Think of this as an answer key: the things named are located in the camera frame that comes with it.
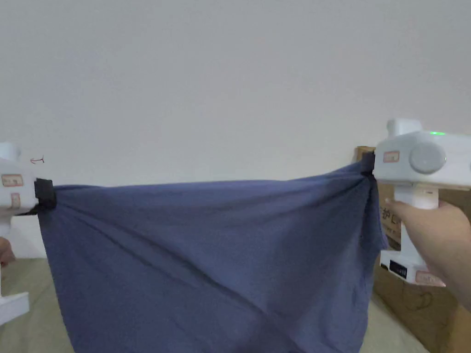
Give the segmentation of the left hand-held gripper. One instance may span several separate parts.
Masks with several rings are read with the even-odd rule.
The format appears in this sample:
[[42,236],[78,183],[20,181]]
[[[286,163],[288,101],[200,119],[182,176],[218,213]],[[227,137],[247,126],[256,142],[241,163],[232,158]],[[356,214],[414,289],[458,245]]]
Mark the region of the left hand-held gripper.
[[19,163],[21,151],[10,142],[0,144],[0,235],[11,232],[15,216],[36,216],[56,208],[52,180],[37,178]]

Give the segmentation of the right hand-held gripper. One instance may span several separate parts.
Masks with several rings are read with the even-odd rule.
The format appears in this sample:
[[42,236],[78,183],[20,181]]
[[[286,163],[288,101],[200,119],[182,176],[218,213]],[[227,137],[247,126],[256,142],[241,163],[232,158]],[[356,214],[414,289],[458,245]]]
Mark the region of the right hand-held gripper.
[[[397,119],[387,123],[388,137],[377,144],[374,169],[364,168],[369,180],[390,184],[394,199],[418,209],[439,205],[439,190],[470,190],[471,138],[426,131],[418,120]],[[382,251],[380,265],[414,285],[443,287],[414,247],[405,225],[401,226],[401,248]]]

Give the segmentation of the person's left hand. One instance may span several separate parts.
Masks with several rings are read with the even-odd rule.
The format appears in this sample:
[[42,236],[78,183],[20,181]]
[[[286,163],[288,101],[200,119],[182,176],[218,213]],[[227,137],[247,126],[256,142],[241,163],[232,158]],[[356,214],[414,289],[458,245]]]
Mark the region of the person's left hand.
[[5,268],[9,263],[14,262],[16,259],[15,254],[12,249],[11,242],[4,238],[0,237],[0,266]]

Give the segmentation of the person's right hand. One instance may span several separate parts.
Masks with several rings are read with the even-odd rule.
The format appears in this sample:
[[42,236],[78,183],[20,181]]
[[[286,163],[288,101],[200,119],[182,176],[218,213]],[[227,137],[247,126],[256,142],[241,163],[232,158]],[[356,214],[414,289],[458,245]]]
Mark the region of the person's right hand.
[[471,227],[454,205],[424,210],[387,199],[388,207],[405,224],[409,237],[430,271],[465,303],[471,297]]

